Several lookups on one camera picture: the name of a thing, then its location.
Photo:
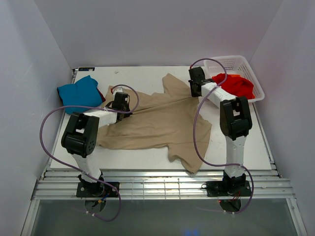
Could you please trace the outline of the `beige t shirt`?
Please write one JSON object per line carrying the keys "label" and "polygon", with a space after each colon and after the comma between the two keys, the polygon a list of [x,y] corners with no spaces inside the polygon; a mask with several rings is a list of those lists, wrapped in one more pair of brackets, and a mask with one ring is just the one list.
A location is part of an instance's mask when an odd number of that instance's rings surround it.
{"label": "beige t shirt", "polygon": [[[193,123],[199,99],[190,88],[171,74],[162,79],[163,93],[151,95],[127,89],[133,114],[98,130],[97,142],[107,149],[168,148],[168,159],[180,160],[190,173],[196,173],[202,161],[193,145]],[[209,146],[212,124],[201,115],[196,123],[196,143],[201,157]]]}

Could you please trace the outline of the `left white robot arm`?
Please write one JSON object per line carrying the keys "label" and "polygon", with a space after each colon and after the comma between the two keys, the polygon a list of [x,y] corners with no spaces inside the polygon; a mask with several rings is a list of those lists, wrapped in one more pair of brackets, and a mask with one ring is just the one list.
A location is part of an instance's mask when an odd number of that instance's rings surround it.
{"label": "left white robot arm", "polygon": [[129,95],[122,90],[114,92],[114,100],[104,110],[73,113],[62,136],[61,145],[75,159],[81,171],[81,180],[96,183],[101,170],[89,156],[96,147],[98,129],[121,121],[131,115]]}

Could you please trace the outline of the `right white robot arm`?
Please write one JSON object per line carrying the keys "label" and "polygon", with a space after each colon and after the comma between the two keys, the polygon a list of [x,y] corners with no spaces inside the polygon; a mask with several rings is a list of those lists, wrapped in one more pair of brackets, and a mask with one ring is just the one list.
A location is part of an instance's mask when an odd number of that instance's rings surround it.
{"label": "right white robot arm", "polygon": [[[244,146],[249,131],[252,128],[252,118],[246,97],[237,97],[221,88],[227,80],[227,73],[220,83],[206,79],[201,67],[189,69],[189,84],[192,97],[202,97],[197,107],[193,123],[193,145],[197,156],[208,166],[224,167],[223,182],[226,186],[244,185],[247,169],[244,167]],[[206,100],[219,108],[220,130],[226,140],[226,163],[212,164],[204,160],[197,148],[196,123],[202,105]]]}

